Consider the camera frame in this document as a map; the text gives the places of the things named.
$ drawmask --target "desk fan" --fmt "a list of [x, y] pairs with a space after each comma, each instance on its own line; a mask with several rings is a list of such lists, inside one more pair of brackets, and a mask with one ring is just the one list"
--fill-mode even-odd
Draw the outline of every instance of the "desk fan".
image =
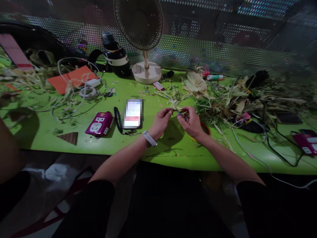
[[162, 36], [163, 13], [159, 0], [114, 0], [114, 10], [123, 36], [133, 47], [143, 51], [144, 61], [132, 68], [135, 80], [143, 84], [159, 81], [161, 67], [149, 61], [147, 52]]

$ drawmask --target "glue stick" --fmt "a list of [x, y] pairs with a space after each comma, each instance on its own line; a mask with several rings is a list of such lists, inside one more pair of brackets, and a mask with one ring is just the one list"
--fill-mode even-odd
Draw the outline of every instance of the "glue stick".
[[208, 75], [207, 80], [218, 80], [218, 79], [223, 79], [223, 75]]

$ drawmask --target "smartphone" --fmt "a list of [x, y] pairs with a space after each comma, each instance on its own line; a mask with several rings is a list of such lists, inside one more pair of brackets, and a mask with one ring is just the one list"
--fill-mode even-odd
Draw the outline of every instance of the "smartphone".
[[143, 119], [143, 99], [128, 99], [126, 101], [123, 129], [141, 127]]
[[302, 124], [302, 120], [293, 112], [275, 112], [277, 121], [280, 124]]

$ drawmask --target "hand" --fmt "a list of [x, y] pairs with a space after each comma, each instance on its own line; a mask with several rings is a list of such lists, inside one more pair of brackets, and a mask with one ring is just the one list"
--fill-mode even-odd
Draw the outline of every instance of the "hand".
[[166, 107], [156, 114], [152, 127], [149, 130], [149, 134], [155, 141], [163, 135], [163, 132], [167, 127], [168, 120], [171, 118], [172, 113], [173, 109], [170, 107]]
[[195, 140], [198, 140], [199, 137], [206, 135], [201, 128], [200, 119], [195, 112], [194, 107], [183, 107], [182, 112], [186, 112], [184, 116], [189, 114], [189, 119], [185, 121], [185, 119], [180, 115], [177, 115], [177, 119], [188, 135], [193, 137]]

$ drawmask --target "wood chip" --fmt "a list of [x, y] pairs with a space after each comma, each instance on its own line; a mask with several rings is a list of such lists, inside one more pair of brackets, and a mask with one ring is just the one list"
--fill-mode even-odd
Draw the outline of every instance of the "wood chip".
[[64, 141], [67, 141], [68, 143], [77, 145], [78, 132], [71, 132], [57, 137], [63, 139]]

